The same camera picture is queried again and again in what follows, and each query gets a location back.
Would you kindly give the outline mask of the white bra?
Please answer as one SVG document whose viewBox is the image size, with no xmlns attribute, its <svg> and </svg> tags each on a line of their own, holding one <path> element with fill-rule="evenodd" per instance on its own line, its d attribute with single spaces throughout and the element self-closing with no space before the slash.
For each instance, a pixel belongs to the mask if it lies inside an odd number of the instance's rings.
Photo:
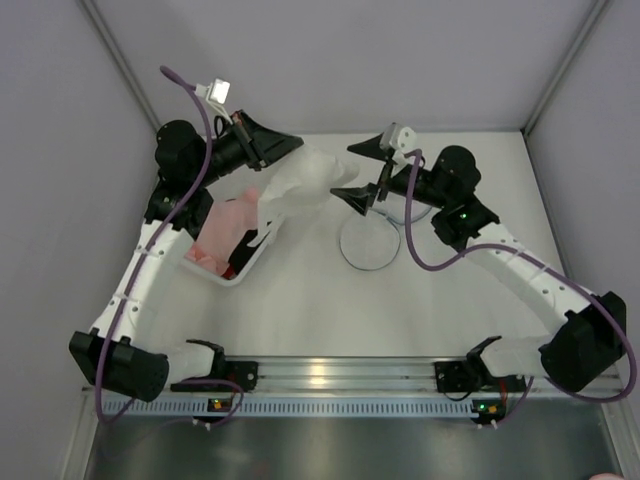
<svg viewBox="0 0 640 480">
<path fill-rule="evenodd" d="M 322 207 L 333 188 L 345 186 L 360 172 L 356 162 L 308 144 L 287 154 L 277 166 L 257 202 L 256 237 L 251 247 L 275 234 L 285 218 Z"/>
</svg>

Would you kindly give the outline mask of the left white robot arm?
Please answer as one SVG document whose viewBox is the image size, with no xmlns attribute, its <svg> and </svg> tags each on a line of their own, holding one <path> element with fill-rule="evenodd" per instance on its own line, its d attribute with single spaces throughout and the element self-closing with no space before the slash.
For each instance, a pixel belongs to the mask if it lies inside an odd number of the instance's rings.
<svg viewBox="0 0 640 480">
<path fill-rule="evenodd" d="M 155 400 L 168 386 L 180 388 L 226 380 L 231 365 L 222 346 L 189 339 L 172 350 L 149 340 L 160 322 L 159 307 L 183 256 L 204 231 L 214 205 L 210 184 L 242 166 L 259 171 L 299 150 L 301 137 L 255 122 L 244 111 L 228 121 L 221 137 L 199 135 L 186 120 L 156 133 L 159 182 L 149 199 L 134 250 L 118 288 L 90 332 L 75 332 L 69 351 L 95 392 Z"/>
</svg>

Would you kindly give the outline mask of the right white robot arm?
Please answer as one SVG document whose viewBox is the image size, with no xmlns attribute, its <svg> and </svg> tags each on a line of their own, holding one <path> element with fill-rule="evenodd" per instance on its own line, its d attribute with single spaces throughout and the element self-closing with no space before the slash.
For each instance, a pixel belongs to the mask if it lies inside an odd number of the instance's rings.
<svg viewBox="0 0 640 480">
<path fill-rule="evenodd" d="M 426 167 L 415 133 L 397 124 L 348 151 L 383 162 L 378 180 L 358 188 L 334 188 L 332 194 L 361 215 L 390 193 L 405 200 L 404 216 L 414 203 L 435 208 L 431 224 L 455 256 L 438 265 L 417 253 L 412 225 L 405 238 L 412 259 L 429 272 L 468 259 L 516 295 L 543 323 L 542 336 L 489 337 L 466 355 L 477 386 L 511 376 L 543 377 L 578 398 L 582 390 L 621 358 L 636 361 L 626 336 L 626 304 L 614 292 L 596 295 L 542 262 L 510 233 L 498 215 L 476 196 L 481 180 L 473 154 L 451 145 Z"/>
</svg>

